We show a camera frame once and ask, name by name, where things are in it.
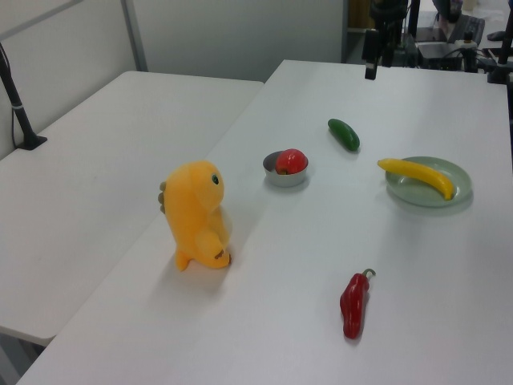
stuffed dinosaur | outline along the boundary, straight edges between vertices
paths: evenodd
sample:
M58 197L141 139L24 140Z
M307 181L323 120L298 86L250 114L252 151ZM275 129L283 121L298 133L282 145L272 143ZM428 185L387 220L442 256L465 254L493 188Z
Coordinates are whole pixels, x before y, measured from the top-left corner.
M185 270L192 259L213 269L229 265L230 236L220 211L224 183L216 166L206 160L183 164L160 190L160 210L176 241L176 267Z

yellow banana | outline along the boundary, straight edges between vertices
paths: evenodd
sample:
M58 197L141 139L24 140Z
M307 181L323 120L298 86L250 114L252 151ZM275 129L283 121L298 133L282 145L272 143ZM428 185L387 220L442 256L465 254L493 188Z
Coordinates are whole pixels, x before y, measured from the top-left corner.
M408 160L391 158L379 160L378 166L393 174L408 176L409 178L418 179L430 184L442 193L446 201L453 197L454 186L452 182L447 176L434 168Z

red chili pepper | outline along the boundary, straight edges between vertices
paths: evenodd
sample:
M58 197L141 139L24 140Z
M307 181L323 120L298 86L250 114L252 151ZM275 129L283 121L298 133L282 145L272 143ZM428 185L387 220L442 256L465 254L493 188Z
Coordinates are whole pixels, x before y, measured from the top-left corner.
M369 290L368 273L376 275L376 272L372 269L367 269L361 274L355 274L340 297L340 309L344 316L344 334L347 338L355 339L362 328L365 295Z

toy apple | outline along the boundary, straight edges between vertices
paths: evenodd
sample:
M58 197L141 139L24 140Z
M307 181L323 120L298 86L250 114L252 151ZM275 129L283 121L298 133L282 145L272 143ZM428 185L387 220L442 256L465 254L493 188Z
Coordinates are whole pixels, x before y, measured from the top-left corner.
M295 148L284 150L276 159L274 168L280 175L296 174L308 165L305 154Z

green plate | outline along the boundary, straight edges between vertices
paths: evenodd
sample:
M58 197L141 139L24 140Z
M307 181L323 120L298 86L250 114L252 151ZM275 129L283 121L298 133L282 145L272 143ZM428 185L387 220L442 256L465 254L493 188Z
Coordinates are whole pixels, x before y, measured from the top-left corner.
M407 176L386 172L385 178L389 190L406 202L419 206L443 207L461 202L472 193L471 178L465 170L454 163L429 156L413 156L404 160L434 168L445 174L454 185L454 197L446 201L436 188L427 183Z

